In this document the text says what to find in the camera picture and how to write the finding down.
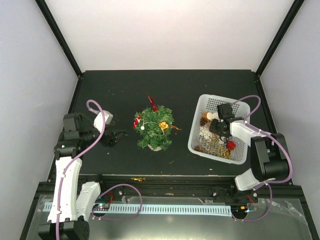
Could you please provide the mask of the red bell ornament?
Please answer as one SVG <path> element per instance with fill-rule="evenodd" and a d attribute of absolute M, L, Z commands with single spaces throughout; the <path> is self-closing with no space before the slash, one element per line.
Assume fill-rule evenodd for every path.
<path fill-rule="evenodd" d="M 140 122 L 141 122 L 141 117 L 138 115 L 138 116 L 134 119 L 133 129 L 135 129 Z"/>

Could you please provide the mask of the white bulb string lights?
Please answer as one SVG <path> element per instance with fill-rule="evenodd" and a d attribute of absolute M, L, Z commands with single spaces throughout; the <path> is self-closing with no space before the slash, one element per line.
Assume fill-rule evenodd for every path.
<path fill-rule="evenodd" d="M 162 136 L 164 131 L 159 127 L 159 123 L 154 121 L 143 121 L 142 125 L 138 127 L 143 136 Z"/>

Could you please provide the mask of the white plastic basket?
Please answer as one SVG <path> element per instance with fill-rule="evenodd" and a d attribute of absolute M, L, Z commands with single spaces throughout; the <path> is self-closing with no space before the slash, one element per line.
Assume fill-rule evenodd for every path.
<path fill-rule="evenodd" d="M 195 155 L 199 155 L 201 157 L 208 158 L 210 160 L 219 161 L 227 164 L 242 165 L 247 159 L 248 145 L 237 137 L 231 136 L 229 138 L 225 138 L 225 137 L 219 137 L 212 133 L 211 140 L 217 139 L 219 140 L 219 143 L 223 144 L 225 147 L 228 141 L 233 141 L 235 143 L 236 148 L 230 151 L 231 159 L 210 155 L 208 153 L 205 153 L 202 149 L 202 145 L 206 141 L 210 142 L 211 140 L 206 140 L 199 135 L 200 119 L 203 117 L 203 113 L 217 112 L 217 106 L 225 103 L 232 104 L 232 110 L 236 117 L 244 118 L 251 111 L 250 106 L 243 101 L 237 102 L 235 99 L 232 99 L 232 98 L 227 98 L 227 97 L 217 96 L 217 95 L 210 95 L 210 94 L 202 94 L 199 97 L 196 105 L 193 122 L 191 125 L 190 134 L 189 134 L 188 144 L 187 144 L 188 150 Z"/>

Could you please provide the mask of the small green christmas tree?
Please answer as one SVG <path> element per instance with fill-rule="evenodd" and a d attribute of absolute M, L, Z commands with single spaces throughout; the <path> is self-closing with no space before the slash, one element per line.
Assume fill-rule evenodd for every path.
<path fill-rule="evenodd" d="M 159 105 L 157 111 L 148 107 L 137 112 L 133 119 L 133 129 L 141 137 L 137 145 L 142 149 L 148 147 L 155 152 L 166 150 L 172 144 L 170 135 L 173 122 L 172 110 L 163 105 Z"/>

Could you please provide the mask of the red star tree topper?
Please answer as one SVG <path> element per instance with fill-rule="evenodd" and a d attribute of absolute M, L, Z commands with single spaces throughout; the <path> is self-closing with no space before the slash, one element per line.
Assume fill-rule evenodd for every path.
<path fill-rule="evenodd" d="M 148 100 L 149 100 L 149 102 L 150 102 L 150 104 L 151 104 L 152 110 L 153 110 L 155 113 L 158 113 L 158 112 L 159 112 L 159 107 L 158 107 L 158 105 L 155 103 L 154 99 L 153 99 L 150 95 L 148 95 L 147 97 L 148 97 Z"/>

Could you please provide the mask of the small gold bell ornament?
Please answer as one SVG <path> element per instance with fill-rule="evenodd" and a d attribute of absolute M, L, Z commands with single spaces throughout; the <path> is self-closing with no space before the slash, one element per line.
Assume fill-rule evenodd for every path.
<path fill-rule="evenodd" d="M 145 177 L 132 177 L 131 180 L 135 181 L 135 182 L 143 182 L 146 180 L 146 178 Z"/>

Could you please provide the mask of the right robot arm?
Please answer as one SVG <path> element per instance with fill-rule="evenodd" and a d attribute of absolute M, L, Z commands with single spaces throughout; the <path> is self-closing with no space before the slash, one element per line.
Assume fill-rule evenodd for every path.
<path fill-rule="evenodd" d="M 209 131 L 226 139 L 238 138 L 250 148 L 250 168 L 235 177 L 235 184 L 228 187 L 228 198 L 240 201 L 247 190 L 257 190 L 263 185 L 282 184 L 292 178 L 293 165 L 288 154 L 285 137 L 271 134 L 251 125 L 242 117 L 235 117 L 232 105 L 217 106 L 217 119 L 213 119 Z"/>

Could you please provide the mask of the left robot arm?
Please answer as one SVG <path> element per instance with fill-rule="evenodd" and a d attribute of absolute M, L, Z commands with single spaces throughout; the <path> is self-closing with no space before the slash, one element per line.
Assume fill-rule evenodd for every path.
<path fill-rule="evenodd" d="M 52 206 L 47 222 L 38 227 L 43 240 L 87 240 L 94 202 L 107 195 L 107 186 L 99 180 L 84 183 L 77 192 L 81 153 L 97 143 L 112 147 L 126 133 L 110 129 L 115 124 L 110 112 L 95 111 L 95 114 L 94 121 L 82 113 L 63 117 L 63 131 L 54 147 L 56 179 Z"/>

